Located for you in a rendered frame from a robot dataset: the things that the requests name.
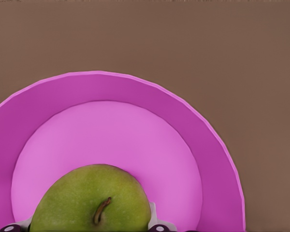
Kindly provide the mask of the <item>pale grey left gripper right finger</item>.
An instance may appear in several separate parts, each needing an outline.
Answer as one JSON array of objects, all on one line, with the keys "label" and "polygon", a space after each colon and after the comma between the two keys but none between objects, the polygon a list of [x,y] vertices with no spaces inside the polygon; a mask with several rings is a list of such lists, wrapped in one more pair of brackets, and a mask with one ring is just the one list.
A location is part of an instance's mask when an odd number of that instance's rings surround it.
[{"label": "pale grey left gripper right finger", "polygon": [[148,223],[148,232],[177,232],[177,228],[174,224],[158,219],[154,202],[150,202],[149,206],[151,218]]}]

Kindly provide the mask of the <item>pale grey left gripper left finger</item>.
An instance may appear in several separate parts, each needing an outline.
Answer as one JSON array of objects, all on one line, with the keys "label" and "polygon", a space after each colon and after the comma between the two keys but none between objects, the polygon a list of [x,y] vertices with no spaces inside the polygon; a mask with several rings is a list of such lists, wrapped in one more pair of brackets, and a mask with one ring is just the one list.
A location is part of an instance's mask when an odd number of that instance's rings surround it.
[{"label": "pale grey left gripper left finger", "polygon": [[32,216],[26,220],[8,224],[0,232],[29,232]]}]

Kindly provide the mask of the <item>green apple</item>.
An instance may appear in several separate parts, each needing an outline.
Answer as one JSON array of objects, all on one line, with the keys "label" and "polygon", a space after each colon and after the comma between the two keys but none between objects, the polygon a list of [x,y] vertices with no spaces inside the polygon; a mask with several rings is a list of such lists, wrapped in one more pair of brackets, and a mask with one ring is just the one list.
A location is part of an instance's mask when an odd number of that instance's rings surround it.
[{"label": "green apple", "polygon": [[148,198],[128,172],[111,165],[75,169],[42,197],[30,232],[146,232]]}]

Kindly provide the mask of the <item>pink round plate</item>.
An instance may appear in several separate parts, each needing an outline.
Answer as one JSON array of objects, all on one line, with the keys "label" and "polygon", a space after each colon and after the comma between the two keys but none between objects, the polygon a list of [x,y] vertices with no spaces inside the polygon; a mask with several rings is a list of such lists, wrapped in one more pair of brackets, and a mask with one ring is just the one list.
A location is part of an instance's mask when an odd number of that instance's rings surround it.
[{"label": "pink round plate", "polygon": [[245,232],[238,172],[208,121],[159,85],[102,71],[44,79],[0,104],[0,229],[94,163],[134,175],[179,231]]}]

